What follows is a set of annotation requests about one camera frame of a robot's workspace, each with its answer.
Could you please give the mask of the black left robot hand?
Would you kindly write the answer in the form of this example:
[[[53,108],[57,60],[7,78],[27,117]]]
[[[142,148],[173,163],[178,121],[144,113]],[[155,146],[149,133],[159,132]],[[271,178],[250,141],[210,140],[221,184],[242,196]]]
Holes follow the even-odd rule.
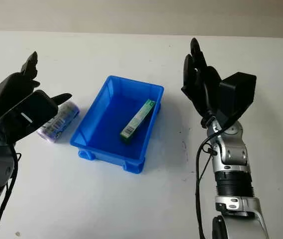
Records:
[[[21,114],[31,121],[49,120],[57,114],[58,106],[72,97],[70,93],[63,93],[51,98],[42,90],[35,90],[40,86],[35,80],[37,63],[38,54],[34,51],[19,72],[0,82],[0,118],[18,106]]]

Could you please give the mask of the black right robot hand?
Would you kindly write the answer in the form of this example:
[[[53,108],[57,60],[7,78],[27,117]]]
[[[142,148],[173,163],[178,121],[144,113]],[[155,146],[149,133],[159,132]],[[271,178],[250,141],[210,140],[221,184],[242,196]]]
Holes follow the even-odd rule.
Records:
[[[217,70],[208,66],[199,42],[190,42],[190,54],[184,61],[183,86],[181,91],[193,103],[202,116],[215,115],[217,111],[217,91],[221,78]]]

